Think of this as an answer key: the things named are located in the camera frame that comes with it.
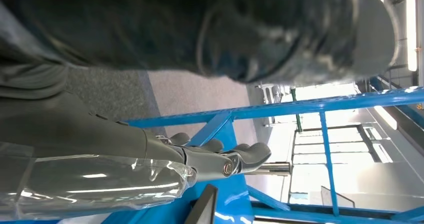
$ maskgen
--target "glass panel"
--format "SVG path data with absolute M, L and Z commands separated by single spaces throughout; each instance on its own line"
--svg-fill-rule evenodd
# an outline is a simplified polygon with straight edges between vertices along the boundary
M 330 143 L 332 153 L 336 152 L 368 152 L 368 147 L 365 143 Z M 324 153 L 324 144 L 312 145 L 295 145 L 294 153 Z
M 372 144 L 372 147 L 374 147 L 375 152 L 377 153 L 378 157 L 381 159 L 382 163 L 392 163 L 393 160 L 390 158 L 389 154 L 386 152 L 384 147 L 380 143 L 374 143 Z
M 332 163 L 373 163 L 370 153 L 333 153 Z M 293 157 L 293 164 L 319 164 L 327 163 L 325 154 L 296 154 Z
M 309 193 L 330 185 L 327 167 L 320 165 L 295 165 L 291 176 L 291 192 Z
M 323 143 L 322 136 L 296 137 L 295 144 Z
M 296 135 L 295 144 L 323 143 L 322 131 L 305 131 Z M 362 141 L 358 129 L 337 128 L 328 130 L 328 138 L 331 143 Z

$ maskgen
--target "green pole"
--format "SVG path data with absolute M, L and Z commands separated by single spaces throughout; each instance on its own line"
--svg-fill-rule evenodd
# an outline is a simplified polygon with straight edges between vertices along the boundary
M 291 93 L 291 97 L 293 98 L 293 102 L 297 101 L 295 87 L 290 88 L 290 93 Z M 300 133 L 303 132 L 302 125 L 301 125 L 301 116 L 299 114 L 296 114 L 296 124 L 297 124 L 297 131 Z

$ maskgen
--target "window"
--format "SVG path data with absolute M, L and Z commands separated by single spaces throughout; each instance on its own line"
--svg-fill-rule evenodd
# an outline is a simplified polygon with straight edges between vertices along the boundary
M 362 125 L 333 127 L 328 130 L 328 139 L 334 176 L 346 173 L 343 171 L 346 168 L 344 164 L 392 161 L 381 144 L 372 142 L 381 139 L 374 128 L 364 129 Z M 308 129 L 302 133 L 295 131 L 291 160 L 293 171 L 289 202 L 317 204 L 313 199 L 320 198 L 316 194 L 320 193 L 321 186 L 330 187 L 321 129 Z M 348 174 L 345 179 L 354 183 Z

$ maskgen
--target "metal bolt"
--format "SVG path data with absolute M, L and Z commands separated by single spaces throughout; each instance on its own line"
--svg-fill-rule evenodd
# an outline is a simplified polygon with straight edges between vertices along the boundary
M 229 175 L 231 175 L 231 173 L 233 173 L 233 169 L 233 164 L 228 162 L 224 165 L 222 173 L 224 174 L 224 176 L 228 177 Z

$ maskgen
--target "blue rack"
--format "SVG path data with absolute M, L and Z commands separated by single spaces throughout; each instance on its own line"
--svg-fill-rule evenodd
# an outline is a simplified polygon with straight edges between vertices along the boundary
M 326 111 L 368 108 L 377 105 L 397 106 L 421 103 L 423 101 L 424 88 L 413 87 L 409 89 L 385 90 L 382 92 L 344 97 L 223 109 L 129 121 L 130 125 L 140 128 L 206 123 L 192 138 L 191 145 L 201 146 L 211 138 L 217 138 L 224 143 L 224 148 L 229 150 L 236 145 L 233 120 L 319 112 L 333 206 L 322 207 L 281 203 L 252 187 L 248 187 L 244 176 L 236 175 L 224 180 L 197 183 L 194 187 L 188 189 L 182 198 L 168 205 L 141 211 L 113 213 L 103 223 L 182 224 L 190 212 L 190 202 L 196 200 L 200 196 L 208 183 L 218 187 L 215 213 L 216 224 L 252 223 L 255 216 L 333 224 L 405 224 L 424 221 L 424 207 L 402 213 L 339 208 L 334 186 L 333 165 L 330 156 L 328 128 L 325 115 Z M 257 199 L 259 202 L 252 202 L 249 196 Z

